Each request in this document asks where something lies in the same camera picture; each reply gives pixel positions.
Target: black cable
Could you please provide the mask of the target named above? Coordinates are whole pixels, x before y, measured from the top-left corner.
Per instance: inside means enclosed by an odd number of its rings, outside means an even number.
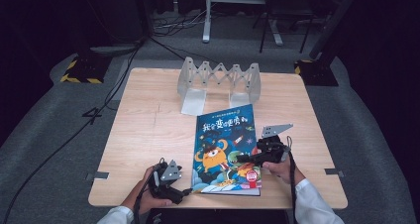
[[[214,60],[214,59],[211,59],[211,58],[209,58],[209,57],[206,57],[206,56],[203,56],[203,55],[199,55],[199,54],[194,54],[194,53],[188,52],[188,51],[183,50],[183,49],[177,49],[177,48],[174,48],[174,47],[172,47],[172,46],[162,44],[162,43],[158,42],[157,40],[155,40],[155,39],[154,39],[154,38],[152,38],[152,37],[150,37],[150,38],[151,38],[151,40],[152,40],[152,41],[154,41],[154,43],[156,43],[156,44],[158,44],[159,46],[161,46],[161,47],[163,47],[163,48],[167,49],[168,51],[170,51],[171,53],[175,54],[176,56],[178,56],[178,57],[179,57],[180,59],[182,59],[182,60],[185,60],[185,57],[182,57],[180,54],[178,54],[178,53],[174,52],[173,50],[182,51],[182,52],[185,52],[185,53],[188,53],[188,54],[191,54],[191,55],[195,55],[195,56],[200,56],[200,57],[206,58],[206,59],[208,59],[208,60],[210,60],[210,61],[213,61],[213,62],[215,62],[216,64],[219,64],[219,63],[220,63],[220,62],[218,62],[218,61],[216,61],[216,60]]]
[[[168,18],[175,18],[175,19],[172,20],[172,22],[168,22],[167,21]],[[201,18],[201,14],[193,15],[193,16],[184,16],[183,19],[182,19],[182,21],[181,21],[181,23],[182,23],[182,25],[184,23],[191,24],[191,23],[193,23],[195,21],[195,19],[200,19],[200,18]],[[179,23],[179,22],[177,22],[178,19],[179,19],[179,16],[178,17],[167,17],[167,18],[157,18],[157,19],[154,19],[154,21],[158,21],[158,23],[156,23],[154,25],[154,28],[155,29],[161,29],[161,28],[171,27],[171,26]]]
[[[179,17],[178,17],[174,21],[172,21],[171,23],[168,23],[166,25],[156,26],[156,28],[163,28],[163,27],[167,26],[168,29],[167,29],[166,33],[154,32],[154,36],[156,36],[156,37],[173,36],[183,29],[190,29],[190,28],[193,28],[193,27],[197,26],[198,24],[202,24],[202,23],[204,23],[204,21],[199,21],[199,22],[196,22],[196,23],[194,23],[194,21],[196,19],[201,20],[203,17],[205,17],[204,13],[205,13],[205,11],[201,12],[200,14],[198,14],[196,16],[190,16],[190,17],[193,17],[193,19],[189,20],[189,21],[186,19],[186,16],[184,16],[183,20],[181,20],[180,22],[176,22],[179,19]]]
[[[184,58],[184,57],[180,56],[178,53],[176,53],[176,52],[174,52],[173,50],[169,49],[166,45],[164,45],[164,44],[162,44],[162,43],[160,43],[160,42],[156,41],[156,40],[155,40],[154,38],[152,38],[152,37],[149,37],[149,38],[150,38],[152,41],[154,41],[154,43],[156,43],[156,44],[158,44],[158,45],[162,46],[163,48],[167,49],[168,51],[170,51],[170,52],[171,52],[171,53],[173,53],[174,55],[178,56],[180,59],[185,60],[185,58]]]
[[[108,108],[108,109],[110,109],[110,110],[114,110],[114,111],[116,111],[117,109],[115,109],[115,108],[111,108],[111,107],[109,107],[108,106],[108,103],[112,100],[112,98],[115,96],[115,94],[117,93],[117,91],[120,89],[120,87],[122,86],[122,84],[123,84],[123,81],[124,81],[124,79],[126,78],[126,76],[127,76],[127,74],[128,74],[128,72],[129,72],[129,70],[130,70],[130,67],[131,67],[131,63],[132,63],[132,61],[133,61],[133,59],[134,59],[134,56],[136,55],[136,53],[137,53],[137,51],[139,50],[139,48],[140,47],[142,47],[143,46],[143,44],[145,43],[145,41],[146,41],[146,38],[142,38],[141,40],[140,40],[140,42],[136,45],[136,50],[130,55],[130,57],[129,57],[129,59],[127,60],[127,68],[126,68],[126,70],[124,71],[124,73],[122,74],[122,76],[117,80],[117,82],[116,82],[116,84],[114,85],[114,87],[108,92],[108,94],[106,95],[106,97],[105,97],[105,102],[104,102],[104,104],[105,104],[105,106]]]
[[[289,152],[290,156],[290,191],[291,191],[291,203],[293,208],[293,222],[297,224],[296,220],[296,183],[294,179],[294,173],[296,171],[296,162],[294,161],[293,155]]]
[[[177,49],[177,48],[171,47],[169,45],[165,45],[165,46],[168,47],[168,48],[170,48],[170,49],[173,49],[173,50],[182,51],[182,52],[185,52],[185,53],[188,53],[188,54],[191,54],[191,55],[195,55],[195,56],[200,56],[200,57],[206,58],[207,60],[210,60],[212,62],[215,62],[216,64],[219,64],[220,63],[220,62],[218,62],[218,61],[216,61],[214,59],[211,59],[209,57],[206,57],[206,56],[202,56],[202,55],[199,55],[199,54],[194,54],[194,53],[188,52],[188,51],[183,50],[183,49]]]
[[[133,61],[133,58],[135,56],[135,54],[137,53],[137,51],[139,50],[139,48],[142,46],[143,44],[139,44],[139,46],[136,48],[136,50],[133,52],[133,54],[130,57],[129,60],[129,65],[128,67],[130,67],[131,62]],[[15,195],[12,198],[12,201],[9,204],[9,207],[6,211],[4,220],[3,220],[3,224],[7,223],[7,220],[9,219],[9,215],[10,212],[12,211],[12,207],[15,204],[16,199],[18,198],[19,194],[21,193],[21,191],[24,189],[24,187],[26,186],[26,184],[31,180],[31,178],[53,157],[55,156],[55,154],[57,154],[59,151],[61,151],[68,143],[70,143],[81,131],[83,131],[84,128],[86,128],[86,126],[88,124],[91,123],[92,120],[94,120],[96,118],[96,116],[107,106],[107,104],[111,101],[111,99],[115,96],[115,94],[117,93],[118,89],[116,89],[114,91],[114,93],[109,97],[108,100],[105,101],[105,104],[99,108],[98,110],[96,110],[96,112],[93,114],[93,116],[79,129],[77,130],[69,139],[67,139],[60,147],[58,147],[58,149],[56,149],[51,155],[49,155],[26,179],[25,181],[22,183],[22,185],[19,187],[18,191],[15,193]]]
[[[140,224],[140,215],[139,215],[140,201],[142,200],[143,193],[145,192],[145,188],[148,185],[149,180],[151,179],[152,175],[154,175],[154,172],[156,170],[158,170],[158,165],[154,166],[154,169],[152,170],[151,174],[149,174],[148,178],[146,179],[145,183],[143,184],[143,187],[140,190],[139,195],[137,195],[137,197],[136,197],[136,202],[135,202],[134,207],[133,207],[134,221],[135,221],[136,224]]]

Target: book title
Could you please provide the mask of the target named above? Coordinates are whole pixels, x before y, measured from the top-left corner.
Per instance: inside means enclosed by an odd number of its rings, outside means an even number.
[[[237,114],[237,112],[229,112],[224,114],[218,114],[213,116],[212,118],[219,118],[214,123],[204,123],[203,124],[203,132],[217,130],[217,129],[223,129],[228,127],[233,127],[240,125],[241,123],[248,122],[248,119],[246,117],[238,117],[235,116],[234,118],[228,118],[223,119],[226,116]]]

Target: book cover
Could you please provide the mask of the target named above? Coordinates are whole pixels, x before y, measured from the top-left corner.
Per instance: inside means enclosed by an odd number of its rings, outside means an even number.
[[[257,152],[252,104],[197,116],[193,192],[260,195],[260,167],[237,160]]]

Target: person's arm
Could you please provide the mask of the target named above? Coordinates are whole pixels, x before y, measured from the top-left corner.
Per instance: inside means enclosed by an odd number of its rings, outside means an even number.
[[[284,182],[290,183],[290,159],[284,163],[269,163],[262,164],[272,174],[275,174],[283,179]],[[295,216],[299,224],[305,223],[344,223],[343,220],[337,216],[333,209],[325,202],[319,194],[316,187],[303,175],[298,167],[294,173],[296,184],[296,207]]]
[[[142,190],[143,185],[145,184],[148,176],[152,173],[153,168],[150,167],[146,170],[145,175],[142,180],[140,180],[137,185],[132,189],[129,195],[124,199],[120,206],[112,208],[98,224],[126,224],[131,223],[134,218],[133,208],[136,203],[136,198],[139,195],[139,192]],[[142,196],[140,201],[140,215],[149,212],[152,208],[163,207],[171,205],[172,201],[169,199],[157,199],[153,198],[151,192],[147,189]]]

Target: shirt cuff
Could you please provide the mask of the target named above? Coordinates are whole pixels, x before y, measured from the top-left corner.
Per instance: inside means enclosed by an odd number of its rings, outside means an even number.
[[[309,179],[307,179],[307,178],[305,178],[305,179],[301,180],[299,183],[297,183],[297,185],[296,185],[296,187],[295,187],[296,192],[300,191],[302,188],[304,188],[304,187],[305,187],[306,185],[308,185],[309,183],[311,183],[311,182],[310,182],[310,181],[309,181]]]
[[[126,214],[128,223],[131,223],[134,220],[133,211],[126,206],[114,207],[111,210],[109,210],[109,213],[112,213],[112,212],[121,212],[121,213]]]

